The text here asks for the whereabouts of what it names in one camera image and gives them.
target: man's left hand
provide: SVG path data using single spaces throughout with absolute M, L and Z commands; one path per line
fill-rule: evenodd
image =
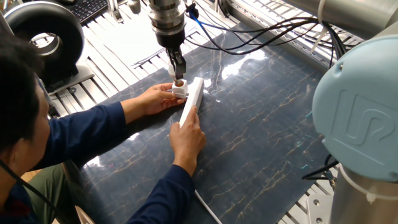
M 130 123 L 145 115 L 157 114 L 167 108 L 177 106 L 186 99 L 176 98 L 170 90 L 173 83 L 163 83 L 150 87 L 136 98 L 121 102 L 126 123 Z

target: keyboard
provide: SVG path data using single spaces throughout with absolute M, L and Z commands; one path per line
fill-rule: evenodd
M 106 11 L 108 3 L 106 0 L 82 0 L 68 8 L 83 25 Z

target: hand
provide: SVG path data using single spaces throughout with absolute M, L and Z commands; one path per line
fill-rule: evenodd
M 201 131 L 197 107 L 192 106 L 184 125 L 176 122 L 170 129 L 170 143 L 174 151 L 174 163 L 185 169 L 191 176 L 197 168 L 199 152 L 205 147 L 206 136 Z
M 171 91 L 173 83 L 163 83 L 150 87 L 137 97 L 144 109 L 144 115 L 157 114 L 172 106 L 185 102 L 186 99 L 178 99 Z
M 186 99 L 178 99 L 173 92 L 168 92 L 173 83 L 163 83 L 150 87 L 136 98 L 121 102 L 126 123 L 130 123 L 145 115 L 157 114 L 172 106 L 185 102 Z

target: man's right hand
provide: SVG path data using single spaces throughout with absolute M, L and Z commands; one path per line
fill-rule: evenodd
M 206 136 L 200 129 L 198 108 L 192 106 L 184 125 L 176 122 L 170 129 L 170 143 L 174 151 L 173 164 L 185 169 L 191 176 L 197 167 L 199 152 L 205 147 Z

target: blue long-sleeve shirt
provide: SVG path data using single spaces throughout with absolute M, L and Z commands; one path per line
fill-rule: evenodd
M 36 169 L 92 152 L 126 130 L 120 103 L 99 105 L 88 111 L 52 119 L 49 125 L 51 132 L 45 154 Z M 190 175 L 181 167 L 172 165 L 155 185 L 145 204 L 127 223 L 181 223 L 194 191 Z M 0 223 L 39 223 L 22 185 L 13 186 L 5 204 L 5 212 L 0 213 Z

